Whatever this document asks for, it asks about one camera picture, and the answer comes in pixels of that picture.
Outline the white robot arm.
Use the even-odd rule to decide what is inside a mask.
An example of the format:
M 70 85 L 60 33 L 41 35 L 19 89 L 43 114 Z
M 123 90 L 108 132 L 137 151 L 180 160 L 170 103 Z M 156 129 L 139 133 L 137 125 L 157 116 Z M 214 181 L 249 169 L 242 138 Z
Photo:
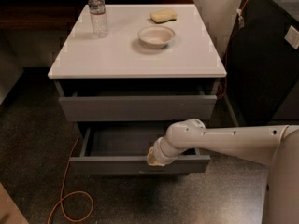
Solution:
M 262 224 L 299 224 L 298 125 L 208 129 L 199 119 L 176 122 L 150 147 L 147 163 L 168 165 L 191 148 L 268 166 Z

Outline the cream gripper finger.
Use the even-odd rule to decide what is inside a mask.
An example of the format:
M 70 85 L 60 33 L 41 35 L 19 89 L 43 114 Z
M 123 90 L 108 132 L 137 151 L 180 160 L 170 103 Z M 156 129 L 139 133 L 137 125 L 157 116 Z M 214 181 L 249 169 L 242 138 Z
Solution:
M 165 166 L 161 152 L 156 147 L 151 147 L 147 155 L 147 164 L 149 166 Z

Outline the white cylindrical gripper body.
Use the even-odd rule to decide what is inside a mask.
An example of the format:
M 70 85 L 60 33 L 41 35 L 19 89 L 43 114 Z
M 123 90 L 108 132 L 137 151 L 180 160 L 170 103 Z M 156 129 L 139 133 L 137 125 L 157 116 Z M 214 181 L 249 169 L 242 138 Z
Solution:
M 153 145 L 153 162 L 157 165 L 168 165 L 175 161 L 181 150 L 173 147 L 166 138 L 160 137 Z

